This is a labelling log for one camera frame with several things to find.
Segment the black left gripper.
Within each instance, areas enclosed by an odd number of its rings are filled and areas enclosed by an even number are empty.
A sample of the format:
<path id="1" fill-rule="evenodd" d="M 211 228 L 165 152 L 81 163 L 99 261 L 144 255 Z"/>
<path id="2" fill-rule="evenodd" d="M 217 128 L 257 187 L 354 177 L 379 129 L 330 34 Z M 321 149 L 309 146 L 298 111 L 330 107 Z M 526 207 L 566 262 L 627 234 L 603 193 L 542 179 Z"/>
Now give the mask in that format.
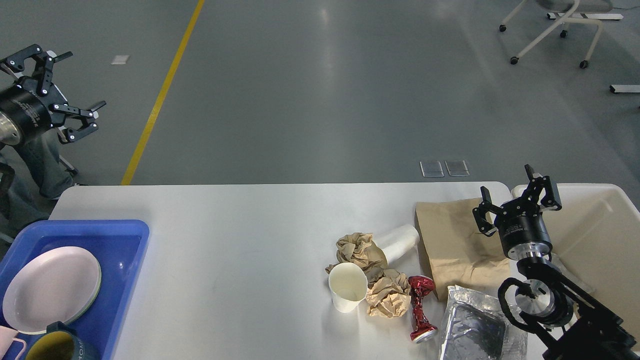
<path id="1" fill-rule="evenodd" d="M 43 50 L 39 44 L 32 44 L 1 59 L 1 71 L 13 78 L 14 85 L 0 92 L 1 143 L 20 147 L 52 127 L 58 141 L 66 145 L 99 129 L 98 111 L 105 107 L 106 101 L 99 101 L 89 109 L 54 103 L 48 111 L 38 97 L 53 93 L 54 65 L 72 56 L 71 51 L 56 55 L 52 50 Z M 28 59 L 34 62 L 31 75 L 24 74 Z M 34 94 L 21 88 L 29 84 L 34 85 Z"/>

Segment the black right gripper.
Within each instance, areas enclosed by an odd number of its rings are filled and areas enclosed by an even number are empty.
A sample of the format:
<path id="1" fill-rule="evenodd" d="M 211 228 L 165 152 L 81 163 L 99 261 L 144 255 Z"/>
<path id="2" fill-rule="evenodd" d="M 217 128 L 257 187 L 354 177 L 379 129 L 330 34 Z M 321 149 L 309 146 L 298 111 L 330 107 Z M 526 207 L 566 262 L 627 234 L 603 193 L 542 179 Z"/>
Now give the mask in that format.
<path id="1" fill-rule="evenodd" d="M 498 231 L 503 254 L 514 261 L 551 253 L 553 244 L 542 212 L 562 209 L 557 184 L 548 175 L 535 172 L 530 164 L 525 164 L 525 172 L 529 183 L 520 199 L 503 203 L 500 208 L 492 202 L 489 189 L 481 186 L 481 201 L 472 210 L 480 233 L 491 237 Z M 494 224 L 489 214 L 496 215 Z"/>

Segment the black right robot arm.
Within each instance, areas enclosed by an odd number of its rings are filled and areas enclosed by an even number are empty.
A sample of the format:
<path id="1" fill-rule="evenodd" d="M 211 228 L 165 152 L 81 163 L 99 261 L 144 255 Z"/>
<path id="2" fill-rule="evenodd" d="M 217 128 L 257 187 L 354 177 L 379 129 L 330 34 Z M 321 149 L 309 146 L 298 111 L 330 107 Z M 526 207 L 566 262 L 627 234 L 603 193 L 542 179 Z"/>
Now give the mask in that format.
<path id="1" fill-rule="evenodd" d="M 478 230 L 498 234 L 503 255 L 516 263 L 523 280 L 506 278 L 497 290 L 500 309 L 513 326 L 537 336 L 545 360 L 637 360 L 635 337 L 623 319 L 552 262 L 553 244 L 543 213 L 562 209 L 557 184 L 530 164 L 521 196 L 501 205 L 487 187 L 472 210 Z"/>

